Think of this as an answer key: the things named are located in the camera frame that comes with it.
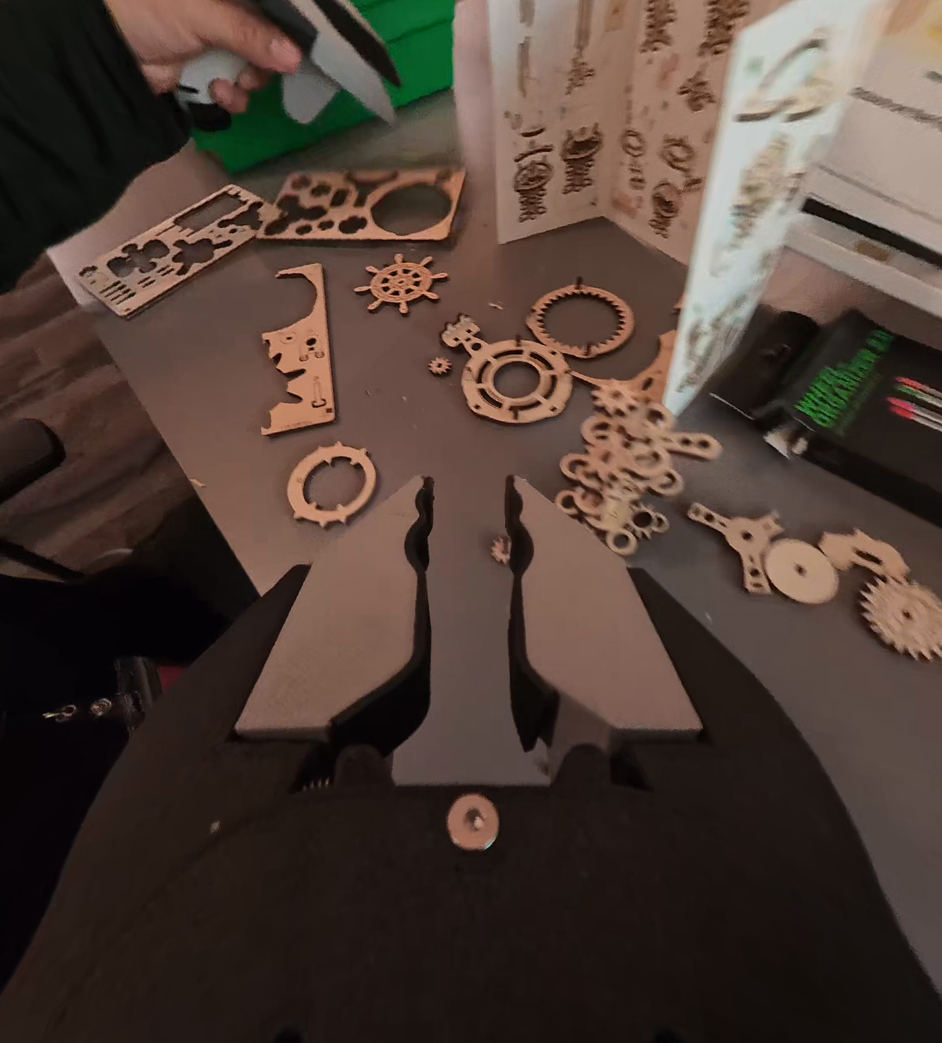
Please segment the large empty green bin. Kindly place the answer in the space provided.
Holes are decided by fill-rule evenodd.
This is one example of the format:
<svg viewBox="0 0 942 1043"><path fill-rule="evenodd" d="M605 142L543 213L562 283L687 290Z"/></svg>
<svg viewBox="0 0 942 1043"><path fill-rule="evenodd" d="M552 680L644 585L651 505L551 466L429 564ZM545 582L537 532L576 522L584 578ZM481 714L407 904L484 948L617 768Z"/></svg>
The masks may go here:
<svg viewBox="0 0 942 1043"><path fill-rule="evenodd" d="M394 60L401 84L388 84L395 110L453 84L454 1L355 1ZM309 124L290 119L282 106L281 81L255 93L247 111L227 129L195 129L194 147L230 173L240 173L283 154L316 145L376 117L346 92L338 93Z"/></svg>

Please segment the wooden offcut with arc cutout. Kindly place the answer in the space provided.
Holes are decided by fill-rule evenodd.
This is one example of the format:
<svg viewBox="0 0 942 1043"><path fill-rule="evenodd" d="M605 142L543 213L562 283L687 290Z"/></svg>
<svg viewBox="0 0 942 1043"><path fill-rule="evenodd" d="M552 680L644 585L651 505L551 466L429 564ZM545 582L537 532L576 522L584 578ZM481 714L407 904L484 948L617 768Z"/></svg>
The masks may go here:
<svg viewBox="0 0 942 1043"><path fill-rule="evenodd" d="M571 370L570 375L574 380L587 384L591 388L591 398L595 405L611 414L624 412L645 401L661 404L665 398L676 338L676 330L661 334L658 338L656 357L646 369L634 378L628 380L595 379L575 370Z"/></svg>

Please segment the plain wooden disc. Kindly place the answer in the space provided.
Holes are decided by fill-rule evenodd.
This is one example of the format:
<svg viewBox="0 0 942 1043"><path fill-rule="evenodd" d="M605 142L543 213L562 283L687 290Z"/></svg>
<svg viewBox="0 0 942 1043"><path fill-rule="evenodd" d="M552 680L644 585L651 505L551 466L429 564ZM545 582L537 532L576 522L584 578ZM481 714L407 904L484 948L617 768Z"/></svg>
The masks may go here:
<svg viewBox="0 0 942 1043"><path fill-rule="evenodd" d="M777 592L799 604L826 604L838 592L839 572L832 561L806 541L783 538L770 543L764 569Z"/></svg>

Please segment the black box with green print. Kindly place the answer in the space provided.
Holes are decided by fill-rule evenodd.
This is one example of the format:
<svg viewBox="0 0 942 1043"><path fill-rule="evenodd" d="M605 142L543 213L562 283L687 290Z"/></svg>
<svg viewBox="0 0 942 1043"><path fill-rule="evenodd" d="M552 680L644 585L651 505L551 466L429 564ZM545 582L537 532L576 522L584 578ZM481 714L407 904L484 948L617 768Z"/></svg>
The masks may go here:
<svg viewBox="0 0 942 1043"><path fill-rule="evenodd" d="M784 457L942 529L942 350L856 310L825 324L780 312L709 391Z"/></svg>

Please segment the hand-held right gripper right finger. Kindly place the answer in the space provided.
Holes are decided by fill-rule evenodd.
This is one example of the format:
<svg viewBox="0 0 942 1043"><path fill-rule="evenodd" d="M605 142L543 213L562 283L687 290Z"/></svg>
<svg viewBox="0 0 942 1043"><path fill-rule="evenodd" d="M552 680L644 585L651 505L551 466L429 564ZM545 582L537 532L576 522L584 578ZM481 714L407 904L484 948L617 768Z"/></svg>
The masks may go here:
<svg viewBox="0 0 942 1043"><path fill-rule="evenodd" d="M527 480L508 476L507 658L524 751L691 742L702 731L630 571Z"/></svg>

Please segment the wooden sheet with slot cutouts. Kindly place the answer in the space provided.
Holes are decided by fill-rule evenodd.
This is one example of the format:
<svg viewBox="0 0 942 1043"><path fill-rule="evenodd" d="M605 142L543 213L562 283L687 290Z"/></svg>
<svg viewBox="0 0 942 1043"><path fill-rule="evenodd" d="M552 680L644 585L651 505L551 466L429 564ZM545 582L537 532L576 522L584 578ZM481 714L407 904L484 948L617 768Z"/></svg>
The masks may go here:
<svg viewBox="0 0 942 1043"><path fill-rule="evenodd" d="M227 185L87 263L77 278L120 318L130 318L253 242L281 209Z"/></svg>

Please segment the irregular wooden bracket piece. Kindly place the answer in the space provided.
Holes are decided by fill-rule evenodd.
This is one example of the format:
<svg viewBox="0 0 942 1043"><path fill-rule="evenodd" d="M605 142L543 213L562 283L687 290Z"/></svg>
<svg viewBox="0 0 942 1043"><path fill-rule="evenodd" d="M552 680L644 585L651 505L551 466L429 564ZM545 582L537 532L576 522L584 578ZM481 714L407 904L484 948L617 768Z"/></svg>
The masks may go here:
<svg viewBox="0 0 942 1043"><path fill-rule="evenodd" d="M890 543L855 529L851 533L825 532L817 549L837 571L861 567L887 580L905 582L910 576L902 554Z"/></svg>

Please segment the person's left hand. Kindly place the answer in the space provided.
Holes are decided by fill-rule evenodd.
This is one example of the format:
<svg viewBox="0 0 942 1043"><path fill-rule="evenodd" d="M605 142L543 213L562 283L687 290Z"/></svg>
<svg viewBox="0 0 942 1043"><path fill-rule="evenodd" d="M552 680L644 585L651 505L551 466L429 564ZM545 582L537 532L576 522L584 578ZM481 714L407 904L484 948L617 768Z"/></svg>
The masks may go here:
<svg viewBox="0 0 942 1043"><path fill-rule="evenodd" d="M177 89L191 60L224 50L244 64L234 78L214 80L210 96L238 114L247 110L251 93L301 64L295 43L247 2L106 1L105 7L158 96Z"/></svg>

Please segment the folded paper instruction sheet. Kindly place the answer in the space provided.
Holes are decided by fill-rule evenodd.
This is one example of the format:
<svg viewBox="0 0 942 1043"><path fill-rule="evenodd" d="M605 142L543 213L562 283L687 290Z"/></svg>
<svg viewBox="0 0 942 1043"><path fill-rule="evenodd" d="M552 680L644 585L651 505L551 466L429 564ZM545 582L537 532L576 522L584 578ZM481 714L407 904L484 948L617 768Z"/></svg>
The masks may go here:
<svg viewBox="0 0 942 1043"><path fill-rule="evenodd" d="M892 2L488 2L500 243L605 218L689 266L665 406L736 349Z"/></svg>

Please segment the round slotted wooden wheel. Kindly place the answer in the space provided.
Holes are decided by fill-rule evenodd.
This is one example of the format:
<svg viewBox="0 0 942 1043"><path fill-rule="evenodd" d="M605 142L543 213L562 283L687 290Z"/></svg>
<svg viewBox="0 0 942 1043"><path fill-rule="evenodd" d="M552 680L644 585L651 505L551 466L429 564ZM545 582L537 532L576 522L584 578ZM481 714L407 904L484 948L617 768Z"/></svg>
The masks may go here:
<svg viewBox="0 0 942 1043"><path fill-rule="evenodd" d="M573 393L565 357L541 343L516 336L488 342L467 314L459 314L439 334L442 345L463 349L468 358L461 387L472 412L497 425L534 425L562 414ZM512 366L532 370L536 384L520 397L503 393L498 379Z"/></svg>

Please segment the large toothed wooden gear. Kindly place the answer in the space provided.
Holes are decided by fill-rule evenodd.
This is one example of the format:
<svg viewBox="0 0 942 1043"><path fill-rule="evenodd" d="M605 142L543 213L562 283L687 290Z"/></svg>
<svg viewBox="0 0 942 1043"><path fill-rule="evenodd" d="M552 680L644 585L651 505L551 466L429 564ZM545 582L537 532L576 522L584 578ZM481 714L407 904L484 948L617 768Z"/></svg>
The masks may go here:
<svg viewBox="0 0 942 1043"><path fill-rule="evenodd" d="M942 599L916 581L876 578L859 595L861 617L884 645L915 660L942 658Z"/></svg>

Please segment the wooden ship wheel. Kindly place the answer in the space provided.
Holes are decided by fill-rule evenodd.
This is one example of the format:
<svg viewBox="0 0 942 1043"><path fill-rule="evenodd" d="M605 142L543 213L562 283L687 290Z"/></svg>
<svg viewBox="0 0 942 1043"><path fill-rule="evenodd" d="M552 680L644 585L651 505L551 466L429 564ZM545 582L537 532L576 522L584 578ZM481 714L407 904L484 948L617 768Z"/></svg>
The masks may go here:
<svg viewBox="0 0 942 1043"><path fill-rule="evenodd" d="M394 254L393 261L383 267L367 266L369 280L353 288L353 292L370 297L367 305L370 312L383 306L394 306L405 317L420 300L438 301L435 284L449 280L450 275L445 271L435 271L432 264L434 259L431 256L417 262Z"/></svg>

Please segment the pile of wooden linkage parts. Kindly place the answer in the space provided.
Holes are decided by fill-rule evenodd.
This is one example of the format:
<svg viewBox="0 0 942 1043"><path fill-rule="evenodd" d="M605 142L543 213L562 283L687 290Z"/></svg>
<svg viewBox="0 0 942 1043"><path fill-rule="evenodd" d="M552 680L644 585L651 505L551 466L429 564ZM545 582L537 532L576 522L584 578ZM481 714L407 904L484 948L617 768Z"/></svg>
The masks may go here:
<svg viewBox="0 0 942 1043"><path fill-rule="evenodd" d="M684 491L674 457L714 461L724 448L710 434L680 430L673 412L650 394L649 378L588 384L593 411L581 426L582 450L558 464L569 485L555 504L626 558L668 531L650 499Z"/></svg>

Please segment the white box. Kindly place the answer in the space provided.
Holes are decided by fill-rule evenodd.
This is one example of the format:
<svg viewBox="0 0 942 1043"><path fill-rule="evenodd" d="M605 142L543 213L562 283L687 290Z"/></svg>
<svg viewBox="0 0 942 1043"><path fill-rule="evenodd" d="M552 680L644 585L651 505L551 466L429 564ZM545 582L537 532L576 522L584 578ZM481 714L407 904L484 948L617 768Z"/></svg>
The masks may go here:
<svg viewBox="0 0 942 1043"><path fill-rule="evenodd" d="M942 2L898 2L788 245L942 319Z"/></svg>

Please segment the jagged wooden offcut strip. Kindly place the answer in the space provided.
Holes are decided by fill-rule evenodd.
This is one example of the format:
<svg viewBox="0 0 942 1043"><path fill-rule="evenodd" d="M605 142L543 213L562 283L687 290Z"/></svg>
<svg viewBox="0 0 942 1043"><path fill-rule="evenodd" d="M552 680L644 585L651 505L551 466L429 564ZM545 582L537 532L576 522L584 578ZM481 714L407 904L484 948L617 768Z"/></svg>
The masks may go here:
<svg viewBox="0 0 942 1043"><path fill-rule="evenodd" d="M260 429L266 437L336 421L323 267L312 263L285 268L276 278L307 281L315 299L300 319L261 334L269 359L287 378L285 398L269 409L269 423Z"/></svg>

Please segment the person's left forearm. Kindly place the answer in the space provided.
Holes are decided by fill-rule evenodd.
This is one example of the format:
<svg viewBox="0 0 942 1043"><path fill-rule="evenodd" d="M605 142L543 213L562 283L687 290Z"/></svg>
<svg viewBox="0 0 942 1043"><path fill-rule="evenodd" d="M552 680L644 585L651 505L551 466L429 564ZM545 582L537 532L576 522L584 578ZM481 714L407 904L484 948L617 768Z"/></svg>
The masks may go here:
<svg viewBox="0 0 942 1043"><path fill-rule="evenodd" d="M0 295L189 138L104 2L0 1Z"/></svg>

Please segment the wooden sheet with round hole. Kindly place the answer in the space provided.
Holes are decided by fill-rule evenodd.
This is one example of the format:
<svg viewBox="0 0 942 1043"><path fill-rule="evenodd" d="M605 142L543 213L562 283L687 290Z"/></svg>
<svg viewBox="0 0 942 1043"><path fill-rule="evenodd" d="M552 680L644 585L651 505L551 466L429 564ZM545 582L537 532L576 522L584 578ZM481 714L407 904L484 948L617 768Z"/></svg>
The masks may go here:
<svg viewBox="0 0 942 1043"><path fill-rule="evenodd" d="M269 242L443 242L451 234L467 172L461 168L295 171L283 180L279 214L257 238ZM377 212L404 192L428 190L443 207L419 228L384 227Z"/></svg>

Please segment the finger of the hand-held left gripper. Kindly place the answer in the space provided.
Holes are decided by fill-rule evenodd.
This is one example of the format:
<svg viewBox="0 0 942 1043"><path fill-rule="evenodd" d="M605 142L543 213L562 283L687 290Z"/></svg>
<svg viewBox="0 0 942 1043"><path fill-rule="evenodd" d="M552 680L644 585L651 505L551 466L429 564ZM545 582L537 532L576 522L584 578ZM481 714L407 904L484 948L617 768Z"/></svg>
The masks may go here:
<svg viewBox="0 0 942 1043"><path fill-rule="evenodd" d="M314 122L342 92L378 118L395 120L386 84L401 84L397 67L352 2L281 1L279 26L301 51L298 70L281 79L282 108L291 120Z"/></svg>

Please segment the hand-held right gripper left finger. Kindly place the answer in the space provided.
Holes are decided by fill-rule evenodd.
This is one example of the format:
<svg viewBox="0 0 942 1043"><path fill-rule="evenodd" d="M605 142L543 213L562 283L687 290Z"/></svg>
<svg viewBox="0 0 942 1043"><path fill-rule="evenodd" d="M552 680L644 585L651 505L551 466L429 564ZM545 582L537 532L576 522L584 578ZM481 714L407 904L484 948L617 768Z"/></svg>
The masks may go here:
<svg viewBox="0 0 942 1043"><path fill-rule="evenodd" d="M416 476L309 567L250 697L243 739L394 752L430 702L426 574L435 483Z"/></svg>

